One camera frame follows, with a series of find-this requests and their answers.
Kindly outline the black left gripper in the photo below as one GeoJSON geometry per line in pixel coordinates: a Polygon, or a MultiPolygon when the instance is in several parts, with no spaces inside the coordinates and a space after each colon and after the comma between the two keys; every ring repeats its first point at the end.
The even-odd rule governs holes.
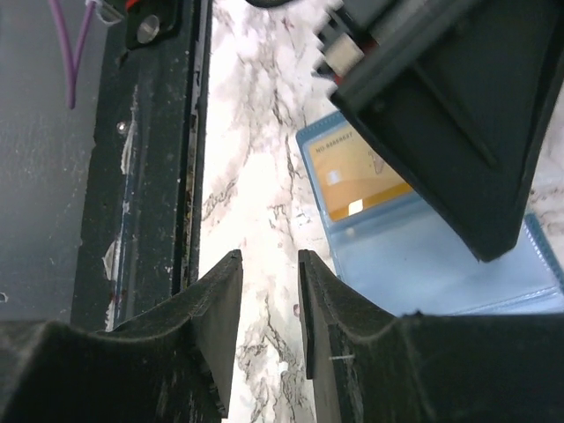
{"type": "Polygon", "coordinates": [[[516,245],[563,83],[560,1],[343,1],[317,31],[333,104],[492,261],[516,245]]]}

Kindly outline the gold credit card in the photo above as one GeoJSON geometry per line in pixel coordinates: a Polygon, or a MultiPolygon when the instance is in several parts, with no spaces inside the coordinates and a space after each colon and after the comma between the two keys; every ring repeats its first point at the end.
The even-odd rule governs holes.
{"type": "Polygon", "coordinates": [[[349,125],[320,137],[307,152],[333,221],[412,192],[412,187],[349,125]]]}

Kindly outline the blue leather card holder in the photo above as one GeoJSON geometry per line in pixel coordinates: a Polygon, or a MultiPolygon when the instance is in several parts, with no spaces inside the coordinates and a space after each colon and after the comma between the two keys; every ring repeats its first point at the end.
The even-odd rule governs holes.
{"type": "Polygon", "coordinates": [[[346,125],[351,126],[336,112],[296,135],[335,270],[343,282],[393,315],[562,311],[563,271],[533,213],[524,216],[516,246],[490,263],[477,260],[414,191],[331,220],[307,148],[346,125]]]}

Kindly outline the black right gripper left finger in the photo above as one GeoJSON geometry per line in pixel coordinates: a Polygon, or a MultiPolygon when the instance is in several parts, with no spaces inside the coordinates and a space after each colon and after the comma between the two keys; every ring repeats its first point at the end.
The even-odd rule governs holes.
{"type": "Polygon", "coordinates": [[[242,257],[110,332],[1,325],[4,422],[219,422],[229,412],[242,257]]]}

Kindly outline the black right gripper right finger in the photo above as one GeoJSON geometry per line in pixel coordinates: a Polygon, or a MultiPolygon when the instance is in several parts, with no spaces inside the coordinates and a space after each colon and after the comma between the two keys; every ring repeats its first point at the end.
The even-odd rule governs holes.
{"type": "Polygon", "coordinates": [[[319,421],[562,421],[562,315],[396,317],[307,249],[299,286],[319,421]]]}

